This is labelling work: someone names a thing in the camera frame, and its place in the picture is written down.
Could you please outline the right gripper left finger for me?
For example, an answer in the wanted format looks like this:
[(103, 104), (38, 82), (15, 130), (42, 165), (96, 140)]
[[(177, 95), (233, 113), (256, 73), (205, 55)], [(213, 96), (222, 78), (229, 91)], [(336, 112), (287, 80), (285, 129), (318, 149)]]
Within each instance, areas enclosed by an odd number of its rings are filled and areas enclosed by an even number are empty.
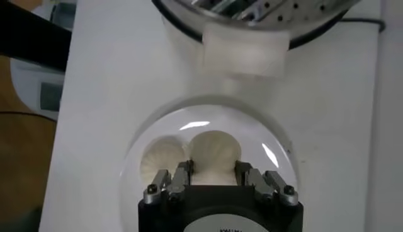
[(167, 169), (159, 170), (151, 184), (148, 184), (144, 190), (144, 203), (160, 204), (164, 200), (168, 202), (181, 201), (184, 197), (185, 187), (191, 185), (192, 174), (192, 160), (180, 162), (174, 171), (174, 175), (171, 175)]

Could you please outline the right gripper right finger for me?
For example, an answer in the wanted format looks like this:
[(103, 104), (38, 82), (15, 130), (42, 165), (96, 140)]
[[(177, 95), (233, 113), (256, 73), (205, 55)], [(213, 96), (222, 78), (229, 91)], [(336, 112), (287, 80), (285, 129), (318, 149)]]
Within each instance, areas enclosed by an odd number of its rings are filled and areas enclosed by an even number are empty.
[(261, 174), (250, 163), (242, 161), (236, 161), (234, 171), (237, 185), (254, 187), (257, 200), (278, 200), (285, 206), (298, 204), (298, 192), (277, 171)]

